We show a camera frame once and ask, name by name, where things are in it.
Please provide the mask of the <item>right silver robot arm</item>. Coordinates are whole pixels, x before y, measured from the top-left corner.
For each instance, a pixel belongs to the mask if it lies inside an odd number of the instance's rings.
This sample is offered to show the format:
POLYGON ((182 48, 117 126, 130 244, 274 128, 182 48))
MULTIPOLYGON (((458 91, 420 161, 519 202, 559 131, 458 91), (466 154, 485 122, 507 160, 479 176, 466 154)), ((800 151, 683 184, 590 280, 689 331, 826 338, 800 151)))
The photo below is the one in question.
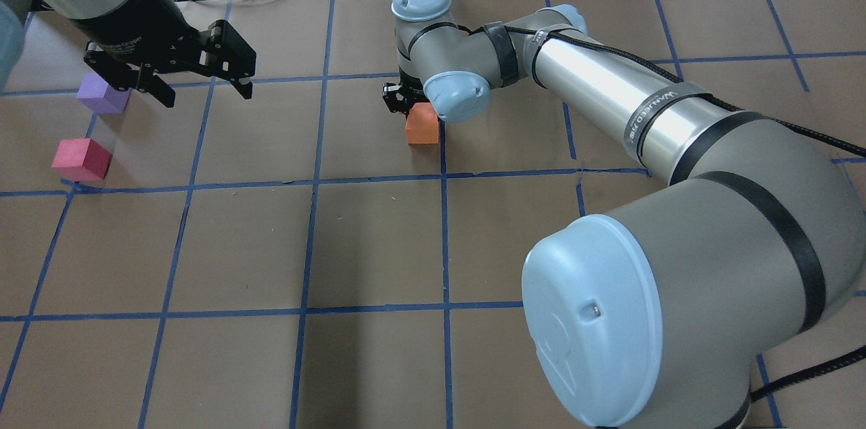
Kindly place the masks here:
POLYGON ((403 109, 482 112, 529 76, 665 188, 541 239, 522 306, 551 388, 582 424, 739 428, 758 352, 838 312, 864 272, 864 218, 807 131, 718 102, 587 37, 575 7, 465 32, 451 0, 392 0, 403 109))

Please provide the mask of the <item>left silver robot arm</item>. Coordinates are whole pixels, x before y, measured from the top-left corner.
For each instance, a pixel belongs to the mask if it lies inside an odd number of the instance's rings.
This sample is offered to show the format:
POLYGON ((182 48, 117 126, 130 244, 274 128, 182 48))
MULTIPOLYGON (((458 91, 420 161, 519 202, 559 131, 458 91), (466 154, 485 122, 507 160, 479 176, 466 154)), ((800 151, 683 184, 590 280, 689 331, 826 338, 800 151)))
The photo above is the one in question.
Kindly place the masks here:
MULTIPOLYGON (((24 23, 33 0, 2 0, 2 83, 24 53, 24 23)), ((118 92, 152 94, 175 104, 164 74, 195 72, 232 84, 251 99, 256 51, 228 21, 198 30, 174 0, 42 0, 89 38, 84 62, 118 92)))

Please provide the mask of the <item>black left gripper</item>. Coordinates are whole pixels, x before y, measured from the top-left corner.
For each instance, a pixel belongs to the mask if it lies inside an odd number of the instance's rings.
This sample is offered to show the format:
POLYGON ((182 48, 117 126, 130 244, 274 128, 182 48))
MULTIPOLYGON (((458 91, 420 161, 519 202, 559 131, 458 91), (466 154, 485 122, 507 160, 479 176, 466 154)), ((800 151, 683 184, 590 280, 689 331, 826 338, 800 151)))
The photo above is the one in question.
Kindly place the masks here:
POLYGON ((176 92, 160 75, 195 72, 228 81, 242 99, 252 99, 256 51, 226 19, 198 29, 173 0, 126 0, 71 23, 89 38, 84 62, 115 89, 135 87, 174 108, 176 92))

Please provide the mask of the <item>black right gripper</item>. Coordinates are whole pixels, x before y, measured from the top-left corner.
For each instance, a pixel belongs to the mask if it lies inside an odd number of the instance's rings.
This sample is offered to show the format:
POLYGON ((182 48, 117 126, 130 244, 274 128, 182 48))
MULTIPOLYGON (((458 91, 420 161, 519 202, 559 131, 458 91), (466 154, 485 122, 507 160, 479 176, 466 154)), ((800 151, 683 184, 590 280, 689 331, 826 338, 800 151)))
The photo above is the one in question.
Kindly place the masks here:
POLYGON ((398 70, 399 83, 386 83, 382 87, 382 100, 389 112, 409 115, 417 103, 430 103, 430 98, 424 93, 423 83, 419 78, 410 75, 402 67, 398 70))

